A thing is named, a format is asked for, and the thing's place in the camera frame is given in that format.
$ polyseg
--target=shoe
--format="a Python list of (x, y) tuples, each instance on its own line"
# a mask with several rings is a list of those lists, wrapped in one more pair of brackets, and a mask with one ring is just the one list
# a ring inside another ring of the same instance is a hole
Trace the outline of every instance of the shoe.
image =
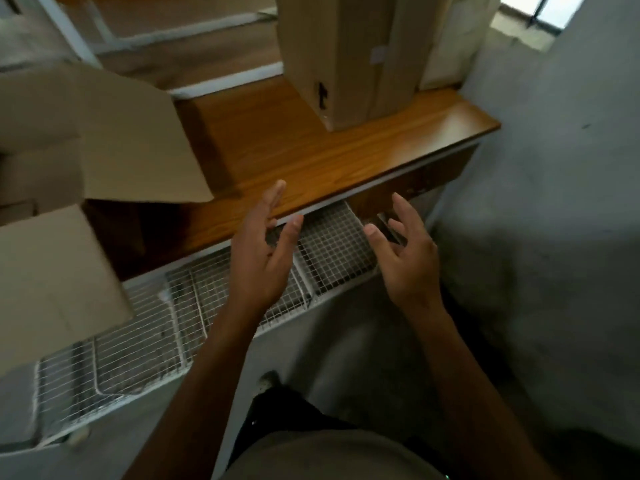
[(265, 375), (263, 375), (260, 380), (258, 380), (258, 384), (256, 385), (256, 389), (253, 393), (253, 397), (261, 395), (264, 392), (267, 392), (272, 387), (281, 386), (282, 382), (280, 382), (280, 376), (276, 371), (268, 371)]

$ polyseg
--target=label on box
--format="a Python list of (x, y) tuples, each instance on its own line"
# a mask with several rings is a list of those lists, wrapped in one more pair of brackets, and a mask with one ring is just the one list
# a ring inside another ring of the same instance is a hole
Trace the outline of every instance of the label on box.
[(371, 49), (371, 55), (369, 56), (369, 64), (372, 66), (381, 64), (385, 61), (387, 55), (387, 46), (379, 45)]

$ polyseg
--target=black pants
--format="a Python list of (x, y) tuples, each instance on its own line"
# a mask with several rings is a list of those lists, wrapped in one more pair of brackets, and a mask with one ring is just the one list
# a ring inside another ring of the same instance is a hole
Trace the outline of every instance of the black pants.
[[(322, 414), (308, 403), (299, 392), (287, 386), (275, 386), (253, 399), (251, 408), (236, 438), (228, 467), (258, 440), (276, 431), (321, 431), (323, 429), (356, 429), (350, 423)], [(432, 464), (450, 479), (456, 476), (435, 450), (417, 436), (404, 446)]]

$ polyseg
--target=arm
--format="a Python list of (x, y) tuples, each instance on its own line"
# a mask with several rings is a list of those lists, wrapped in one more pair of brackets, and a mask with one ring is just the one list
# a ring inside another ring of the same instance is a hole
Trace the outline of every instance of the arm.
[(286, 287), (302, 226), (302, 216), (293, 217), (275, 250), (264, 240), (284, 188), (279, 180), (268, 189), (234, 236), (227, 303), (125, 480), (211, 478), (247, 348)]
[(482, 479), (556, 479), (445, 311), (438, 249), (420, 215), (398, 194), (393, 195), (393, 202), (401, 222), (391, 219), (389, 225), (405, 236), (407, 245), (388, 242), (373, 225), (365, 226), (364, 231), (391, 300), (402, 309), (420, 340), (464, 459)]

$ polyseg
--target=wire rack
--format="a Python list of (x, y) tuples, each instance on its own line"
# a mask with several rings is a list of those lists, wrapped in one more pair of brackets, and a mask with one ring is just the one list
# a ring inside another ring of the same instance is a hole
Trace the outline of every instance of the wire rack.
[[(280, 229), (267, 236), (275, 244)], [(41, 445), (184, 375), (228, 297), (230, 248), (127, 292), (135, 318), (35, 366)], [(300, 315), (375, 272), (362, 224), (345, 202), (305, 218), (287, 287), (256, 335)]]

